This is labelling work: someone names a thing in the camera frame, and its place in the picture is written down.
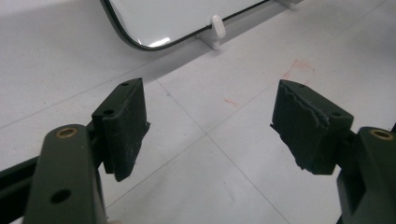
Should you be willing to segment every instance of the white tiled floor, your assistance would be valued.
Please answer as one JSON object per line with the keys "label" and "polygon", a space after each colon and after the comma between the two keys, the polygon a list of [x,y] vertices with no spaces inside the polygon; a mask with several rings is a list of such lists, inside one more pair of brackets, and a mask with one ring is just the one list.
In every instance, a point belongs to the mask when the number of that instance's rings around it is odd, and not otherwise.
{"label": "white tiled floor", "polygon": [[0,169],[144,78],[152,125],[134,172],[116,183],[101,169],[111,220],[335,223],[338,170],[301,171],[269,127],[281,78],[352,113],[353,131],[396,121],[395,0],[304,0],[296,11],[269,2],[228,22],[219,51],[190,38],[160,52],[122,43],[98,1],[2,4]]}

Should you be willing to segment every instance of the whiteboard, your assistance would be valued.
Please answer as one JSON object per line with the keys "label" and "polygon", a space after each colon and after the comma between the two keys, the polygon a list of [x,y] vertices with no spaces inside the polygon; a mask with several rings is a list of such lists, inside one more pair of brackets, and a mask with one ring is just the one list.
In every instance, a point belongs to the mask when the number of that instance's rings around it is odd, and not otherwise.
{"label": "whiteboard", "polygon": [[163,49],[208,28],[210,19],[255,7],[262,0],[102,0],[119,35],[141,49]]}

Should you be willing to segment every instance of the white surface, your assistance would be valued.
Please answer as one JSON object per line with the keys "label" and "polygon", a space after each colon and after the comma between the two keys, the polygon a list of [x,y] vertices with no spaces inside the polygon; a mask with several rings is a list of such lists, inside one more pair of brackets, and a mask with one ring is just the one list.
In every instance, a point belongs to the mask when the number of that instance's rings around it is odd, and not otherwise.
{"label": "white surface", "polygon": [[102,175],[112,220],[335,223],[337,172],[299,170],[269,127],[282,77],[353,114],[353,131],[396,121],[395,0],[305,0],[229,24],[228,34],[246,32],[219,51],[189,39],[156,53],[123,44],[99,2],[5,5],[0,169],[37,155],[50,130],[87,124],[117,84],[144,78],[152,126],[134,172],[120,184]]}
{"label": "white surface", "polygon": [[211,18],[233,15],[262,0],[110,0],[123,29],[145,47],[170,44],[211,24]]}

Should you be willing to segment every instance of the white clip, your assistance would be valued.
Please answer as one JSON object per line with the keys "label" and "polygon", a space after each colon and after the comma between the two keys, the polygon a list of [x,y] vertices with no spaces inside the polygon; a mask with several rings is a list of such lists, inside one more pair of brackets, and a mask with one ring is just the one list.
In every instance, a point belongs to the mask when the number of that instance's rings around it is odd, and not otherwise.
{"label": "white clip", "polygon": [[204,41],[210,48],[218,50],[220,48],[220,40],[225,36],[224,23],[218,15],[212,17],[211,23],[212,29],[201,32],[197,37]]}
{"label": "white clip", "polygon": [[275,1],[282,4],[283,6],[287,7],[290,10],[295,10],[297,8],[293,0],[275,0]]}

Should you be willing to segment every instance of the white support foot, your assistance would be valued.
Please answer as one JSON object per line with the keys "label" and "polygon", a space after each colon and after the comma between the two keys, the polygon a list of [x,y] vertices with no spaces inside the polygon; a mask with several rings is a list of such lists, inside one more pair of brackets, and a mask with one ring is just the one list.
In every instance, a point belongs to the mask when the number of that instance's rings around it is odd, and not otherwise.
{"label": "white support foot", "polygon": [[197,37],[213,50],[218,50],[220,48],[220,40],[225,36],[224,23],[218,15],[212,17],[211,23],[212,29],[201,32]]}
{"label": "white support foot", "polygon": [[276,2],[282,4],[283,6],[287,7],[290,10],[296,9],[296,4],[293,0],[275,0]]}

